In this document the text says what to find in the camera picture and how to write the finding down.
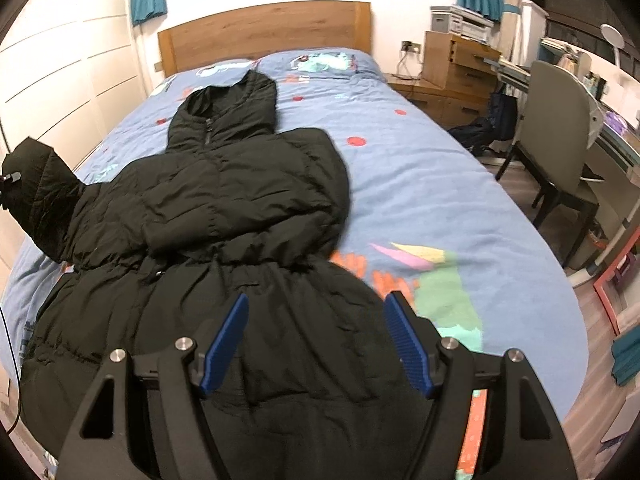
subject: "teal towel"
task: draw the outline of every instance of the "teal towel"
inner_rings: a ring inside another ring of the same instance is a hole
[[[618,386],[624,386],[640,371],[640,326],[631,329],[613,342],[613,370]]]

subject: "cable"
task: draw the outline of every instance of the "cable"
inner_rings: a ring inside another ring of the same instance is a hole
[[[11,149],[9,148],[9,142],[6,140],[6,135],[4,134],[4,128],[2,127],[2,120],[0,120],[0,134],[2,134],[2,139],[4,140],[4,146],[6,148],[7,153],[11,153]]]
[[[411,90],[409,91],[409,93],[407,95],[402,94],[402,96],[405,99],[411,100],[411,98],[414,96],[415,85],[418,81],[420,81],[420,76],[412,76],[411,72],[409,72],[409,67],[406,65],[406,58],[408,56],[409,56],[408,50],[400,51],[399,53],[400,61],[398,61],[398,64],[396,65],[396,73],[394,74],[394,76],[403,81],[412,81]],[[404,71],[408,75],[401,75],[400,73],[401,66],[404,67]]]
[[[409,51],[408,50],[405,50],[405,51],[401,50],[400,51],[400,61],[398,61],[398,64],[396,65],[396,73],[394,75],[398,79],[403,79],[405,81],[416,81],[416,80],[418,80],[420,78],[411,75],[411,72],[409,72],[409,67],[406,65],[407,56],[409,56]],[[401,65],[404,67],[404,71],[407,73],[407,75],[401,75],[400,74],[400,66]]]
[[[11,427],[6,430],[6,434],[10,435],[13,430],[15,430],[18,422],[20,421],[20,414],[22,413],[22,388],[20,387],[20,378],[18,377],[18,363],[15,360],[14,347],[11,345],[11,336],[9,336],[9,327],[6,325],[6,319],[4,318],[4,312],[2,311],[2,307],[0,306],[0,316],[2,316],[2,323],[4,324],[4,332],[6,333],[6,340],[9,343],[9,350],[11,350],[11,359],[14,360],[14,370],[15,376],[18,380],[18,413],[15,416],[14,423]]]

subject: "drawer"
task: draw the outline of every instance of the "drawer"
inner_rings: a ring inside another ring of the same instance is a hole
[[[444,128],[469,124],[475,118],[486,114],[488,102],[484,104],[460,99],[446,99],[440,123]]]
[[[428,94],[422,94],[418,99],[410,99],[410,101],[426,113],[434,122],[439,124],[446,99]]]
[[[450,64],[445,88],[454,92],[488,98],[495,90],[498,79],[494,74],[481,72],[474,68]]]
[[[494,49],[481,43],[469,44],[467,42],[456,42],[453,43],[453,46],[451,47],[451,56],[449,60],[456,65],[473,68],[480,72],[486,72],[487,74],[495,74],[491,70],[491,66],[483,61],[485,57],[494,59],[496,57],[495,53],[496,51]]]

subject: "pillow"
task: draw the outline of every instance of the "pillow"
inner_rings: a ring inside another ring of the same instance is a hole
[[[191,92],[205,86],[231,86],[240,81],[244,74],[255,67],[257,62],[251,59],[229,59],[219,61],[202,68],[180,72],[169,76],[151,93],[162,99],[184,100]]]
[[[386,81],[369,54],[352,48],[287,50],[258,60],[257,69],[275,80],[349,79],[360,74]]]

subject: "cartoon print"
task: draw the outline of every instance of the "cartoon print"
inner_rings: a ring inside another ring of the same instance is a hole
[[[282,80],[283,83],[300,83],[306,84],[309,83],[308,75],[293,75],[287,74],[286,77]]]
[[[178,97],[176,99],[176,101],[178,102],[182,102],[184,101],[187,97],[189,97],[192,93],[194,93],[197,90],[202,90],[204,88],[204,86],[196,86],[194,88],[192,87],[187,87],[182,91],[182,95],[180,97]]]
[[[116,173],[119,166],[117,164],[110,164],[102,171],[95,174],[93,182],[107,182]]]
[[[221,63],[216,65],[206,66],[196,72],[199,77],[209,77],[210,75],[217,74],[218,72],[226,72],[233,68],[246,68],[248,66],[255,66],[255,61],[239,61],[236,63]]]
[[[324,72],[330,68],[355,70],[357,65],[355,56],[349,56],[345,52],[316,52],[298,56],[291,61],[291,68],[300,72]]]
[[[162,81],[155,89],[153,92],[151,92],[151,95],[158,95],[159,93],[165,92],[169,89],[169,86],[171,86],[172,81],[176,78],[177,74],[174,74],[172,76],[169,76],[167,79],[165,79],[164,81]]]
[[[408,282],[390,272],[372,270],[372,288],[382,298],[392,290],[399,290],[418,315],[434,323],[441,336],[455,337],[470,350],[482,351],[482,322],[462,286],[455,254],[425,246],[391,245],[393,248],[371,244],[378,252],[420,272],[420,275]],[[331,261],[350,270],[360,279],[364,279],[367,273],[364,256],[354,253],[343,256],[336,251]],[[474,391],[458,461],[457,480],[470,480],[476,468],[486,398],[485,390]]]
[[[377,251],[422,273],[415,293],[415,311],[431,319],[443,336],[452,336],[467,348],[482,350],[482,322],[462,286],[455,254],[423,246],[372,244]]]

